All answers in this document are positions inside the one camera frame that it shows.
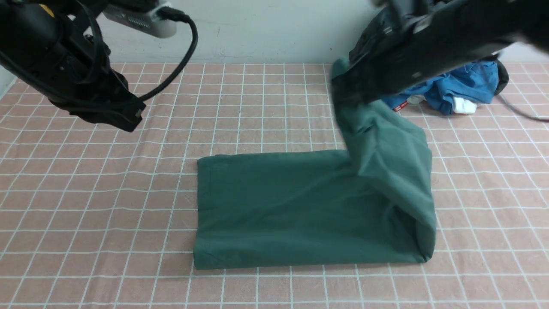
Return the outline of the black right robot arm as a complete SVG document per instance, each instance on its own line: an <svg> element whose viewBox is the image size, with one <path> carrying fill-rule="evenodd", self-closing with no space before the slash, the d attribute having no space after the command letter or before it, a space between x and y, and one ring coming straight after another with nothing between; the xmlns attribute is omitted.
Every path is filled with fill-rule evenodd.
<svg viewBox="0 0 549 309"><path fill-rule="evenodd" d="M515 42L548 51L546 0L375 0L390 23L332 78L332 98L365 103L404 92Z"/></svg>

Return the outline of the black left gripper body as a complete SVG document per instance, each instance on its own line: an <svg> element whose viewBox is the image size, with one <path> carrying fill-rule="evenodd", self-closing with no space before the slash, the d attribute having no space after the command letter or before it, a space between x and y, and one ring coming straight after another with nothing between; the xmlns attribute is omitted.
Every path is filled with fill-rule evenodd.
<svg viewBox="0 0 549 309"><path fill-rule="evenodd" d="M145 103L114 71L102 42L69 26L15 26L1 31L1 64L55 107L92 124L132 132Z"/></svg>

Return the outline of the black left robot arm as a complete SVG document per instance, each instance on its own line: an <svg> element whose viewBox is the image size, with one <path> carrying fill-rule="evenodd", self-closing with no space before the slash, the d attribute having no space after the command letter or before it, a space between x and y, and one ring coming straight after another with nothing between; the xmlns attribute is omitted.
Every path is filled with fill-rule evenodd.
<svg viewBox="0 0 549 309"><path fill-rule="evenodd" d="M111 67L97 17L106 0L3 0L1 65L55 107L132 132L143 100Z"/></svg>

